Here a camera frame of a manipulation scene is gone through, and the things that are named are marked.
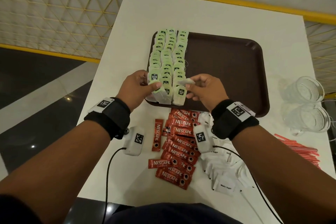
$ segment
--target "glass mug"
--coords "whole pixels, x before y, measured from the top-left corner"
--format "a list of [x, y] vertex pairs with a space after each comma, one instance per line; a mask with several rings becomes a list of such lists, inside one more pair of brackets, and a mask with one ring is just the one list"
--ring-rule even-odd
[[314, 104], [296, 107], [285, 116], [284, 121], [294, 136], [299, 136], [307, 131], [326, 132], [331, 124], [327, 111]]
[[324, 98], [324, 89], [317, 80], [302, 76], [285, 89], [285, 96], [291, 103], [318, 103]]

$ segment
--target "wire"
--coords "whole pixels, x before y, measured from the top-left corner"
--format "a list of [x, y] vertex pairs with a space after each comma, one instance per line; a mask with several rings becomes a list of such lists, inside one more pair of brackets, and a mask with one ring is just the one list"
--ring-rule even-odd
[[[236, 154], [240, 159], [242, 159], [241, 156], [240, 156], [239, 154], [235, 153], [233, 150], [230, 150], [230, 149], [228, 149], [228, 148], [225, 148], [225, 147], [222, 147], [222, 146], [218, 146], [218, 145], [214, 145], [213, 147], [214, 147], [214, 148], [222, 148], [222, 149], [228, 150], [228, 151], [232, 152], [233, 154]], [[254, 179], [254, 177], [253, 177], [252, 174], [251, 174], [251, 176], [252, 176], [252, 179], [254, 180], [255, 185], [257, 186], [257, 189], [259, 190], [259, 193], [260, 193], [261, 197], [263, 198], [265, 204], [267, 205], [268, 209], [272, 212], [272, 214], [273, 214], [274, 217], [278, 220], [278, 222], [280, 222], [281, 224], [283, 224], [283, 223], [281, 222], [281, 220], [278, 218], [278, 216], [273, 212], [273, 210], [271, 209], [271, 207], [269, 206], [269, 204], [267, 203], [266, 199], [264, 198], [264, 196], [263, 196], [263, 194], [262, 194], [262, 192], [261, 192], [261, 190], [260, 190], [260, 188], [259, 188], [259, 186], [258, 186], [258, 184], [257, 184], [257, 182], [256, 182], [256, 180]]]
[[111, 157], [111, 159], [110, 159], [110, 162], [108, 163], [108, 166], [107, 166], [105, 210], [104, 210], [103, 221], [101, 222], [101, 224], [104, 224], [104, 222], [105, 222], [105, 217], [106, 217], [106, 210], [107, 210], [107, 191], [108, 191], [108, 188], [109, 188], [109, 170], [110, 170], [111, 161], [112, 161], [114, 155], [115, 155], [118, 151], [120, 151], [120, 150], [126, 150], [126, 148], [123, 147], [123, 148], [120, 148], [120, 149], [116, 150], [115, 153], [112, 155], [112, 157]]

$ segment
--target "white table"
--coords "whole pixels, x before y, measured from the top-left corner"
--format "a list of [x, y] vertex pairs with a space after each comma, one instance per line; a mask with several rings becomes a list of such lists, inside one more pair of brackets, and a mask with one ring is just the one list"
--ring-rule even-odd
[[[272, 134], [317, 148], [321, 155], [321, 169], [335, 177], [327, 134], [306, 133], [294, 138], [280, 115], [283, 104], [279, 94], [280, 82], [303, 75], [314, 77], [303, 18], [297, 15], [202, 0], [123, 0], [78, 123], [103, 97], [115, 96], [127, 75], [146, 69], [152, 35], [166, 27], [257, 41], [263, 50], [271, 106], [269, 113], [259, 119], [260, 124]], [[132, 112], [130, 127], [141, 125], [146, 129], [143, 150], [138, 157], [122, 152], [115, 156], [110, 169], [108, 201], [133, 206], [157, 202], [202, 202], [243, 223], [261, 223], [261, 220], [277, 223], [256, 189], [250, 188], [244, 193], [249, 203], [239, 193], [229, 197], [214, 192], [199, 166], [187, 191], [155, 177], [156, 170], [148, 169], [148, 159], [161, 155], [151, 151], [154, 120], [166, 119], [169, 111], [144, 101]], [[105, 200], [107, 164], [123, 143], [123, 140], [116, 139], [110, 143], [79, 197]]]

